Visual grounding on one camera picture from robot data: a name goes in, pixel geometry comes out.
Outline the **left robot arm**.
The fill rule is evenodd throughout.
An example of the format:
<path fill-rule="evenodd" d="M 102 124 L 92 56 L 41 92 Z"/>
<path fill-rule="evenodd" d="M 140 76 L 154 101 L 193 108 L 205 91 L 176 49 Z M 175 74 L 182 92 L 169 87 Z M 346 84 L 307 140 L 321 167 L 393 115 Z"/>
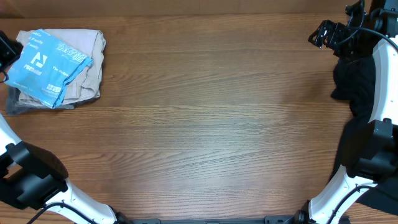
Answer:
<path fill-rule="evenodd" d="M 54 109 L 66 86 L 92 59 L 43 29 L 26 44 L 1 34 L 1 82 Z M 62 162 L 50 151 L 22 141 L 1 119 L 1 201 L 40 214 L 49 210 L 74 223 L 130 223 L 123 213 L 99 203 L 76 187 Z"/>

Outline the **light blue printed t-shirt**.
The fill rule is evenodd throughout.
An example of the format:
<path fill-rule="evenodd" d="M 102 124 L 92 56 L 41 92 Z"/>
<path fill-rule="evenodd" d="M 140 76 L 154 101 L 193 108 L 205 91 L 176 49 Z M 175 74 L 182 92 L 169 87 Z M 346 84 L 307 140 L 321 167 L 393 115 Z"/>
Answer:
<path fill-rule="evenodd" d="M 66 86 L 92 62 L 86 54 L 38 29 L 8 70 L 6 84 L 54 109 L 62 104 Z"/>

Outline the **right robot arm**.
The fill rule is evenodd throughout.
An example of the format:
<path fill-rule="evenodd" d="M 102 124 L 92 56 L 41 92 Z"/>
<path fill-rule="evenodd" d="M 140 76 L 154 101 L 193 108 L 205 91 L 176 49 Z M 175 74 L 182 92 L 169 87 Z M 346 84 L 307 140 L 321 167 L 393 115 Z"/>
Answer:
<path fill-rule="evenodd" d="M 346 24 L 323 21 L 309 36 L 338 57 L 331 97 L 353 115 L 340 138 L 330 180 L 290 223 L 348 223 L 345 212 L 361 203 L 397 214 L 397 2 L 358 1 L 345 9 Z"/>

